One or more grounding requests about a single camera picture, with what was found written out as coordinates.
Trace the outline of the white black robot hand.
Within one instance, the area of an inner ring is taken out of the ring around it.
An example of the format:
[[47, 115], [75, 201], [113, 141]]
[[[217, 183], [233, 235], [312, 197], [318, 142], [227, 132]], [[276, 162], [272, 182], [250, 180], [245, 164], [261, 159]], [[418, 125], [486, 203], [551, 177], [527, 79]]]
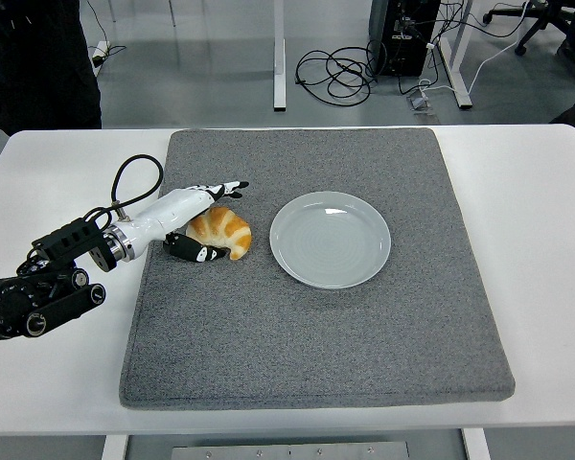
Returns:
[[240, 189], [248, 185], [247, 181], [232, 181], [174, 189], [129, 221], [115, 223], [110, 234], [123, 248], [123, 260], [132, 261], [140, 257], [151, 242], [162, 241], [221, 198], [241, 197]]

